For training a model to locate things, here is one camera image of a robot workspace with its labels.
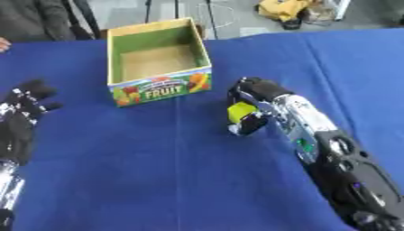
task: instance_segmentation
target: cardboard box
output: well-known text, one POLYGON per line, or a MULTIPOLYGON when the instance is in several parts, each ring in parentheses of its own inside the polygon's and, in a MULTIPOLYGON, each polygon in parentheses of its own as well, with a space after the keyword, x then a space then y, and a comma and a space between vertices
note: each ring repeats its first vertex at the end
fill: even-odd
POLYGON ((208 90, 211 72, 191 18, 108 31, 108 87, 119 106, 208 90))

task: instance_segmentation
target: tripod leg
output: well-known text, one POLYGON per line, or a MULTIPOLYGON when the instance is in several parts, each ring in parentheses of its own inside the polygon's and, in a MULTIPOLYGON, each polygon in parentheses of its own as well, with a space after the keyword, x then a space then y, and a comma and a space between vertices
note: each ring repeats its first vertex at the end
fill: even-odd
POLYGON ((179 0, 175 0, 175 18, 179 18, 179 0))
POLYGON ((215 39, 218 40, 219 36, 217 35, 217 28, 216 28, 215 18, 213 16, 213 12, 212 12, 212 5, 210 4, 210 0, 206 0, 206 1, 207 1, 207 10, 208 10, 209 16, 210 16, 210 22, 212 23, 213 33, 215 35, 215 39))
POLYGON ((144 19, 145 23, 149 22, 151 7, 152 7, 152 0, 146 0, 146 19, 144 19))

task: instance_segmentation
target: robotic arm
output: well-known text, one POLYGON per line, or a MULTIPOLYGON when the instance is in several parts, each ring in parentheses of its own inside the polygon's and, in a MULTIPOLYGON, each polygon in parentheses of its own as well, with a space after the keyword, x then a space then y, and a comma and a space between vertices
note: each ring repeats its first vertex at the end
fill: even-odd
POLYGON ((33 129, 44 114, 61 107, 40 101, 55 93, 33 80, 12 89, 0 102, 0 231, 12 228, 13 208, 24 185, 17 171, 30 159, 33 129))
POLYGON ((227 111, 228 128, 237 135, 276 123, 346 224, 364 231, 404 230, 404 197, 390 176, 307 99, 270 80, 242 78, 228 92, 227 111))

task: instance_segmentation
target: blue table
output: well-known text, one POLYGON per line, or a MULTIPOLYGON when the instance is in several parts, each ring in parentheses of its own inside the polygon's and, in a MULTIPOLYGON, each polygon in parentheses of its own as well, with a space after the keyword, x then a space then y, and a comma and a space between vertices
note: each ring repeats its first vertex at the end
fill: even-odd
POLYGON ((311 100, 404 186, 404 31, 268 34, 209 41, 214 89, 116 108, 105 42, 15 44, 0 92, 42 77, 64 108, 37 129, 16 231, 342 231, 273 125, 226 131, 243 76, 311 100))

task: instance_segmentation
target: box label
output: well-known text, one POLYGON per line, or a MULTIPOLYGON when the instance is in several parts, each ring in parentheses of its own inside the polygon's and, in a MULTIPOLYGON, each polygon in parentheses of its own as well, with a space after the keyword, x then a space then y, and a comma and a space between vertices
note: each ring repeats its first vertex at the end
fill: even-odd
POLYGON ((210 88, 210 72, 197 72, 184 76, 143 79, 129 86, 111 87, 111 91, 117 105, 129 106, 210 88))

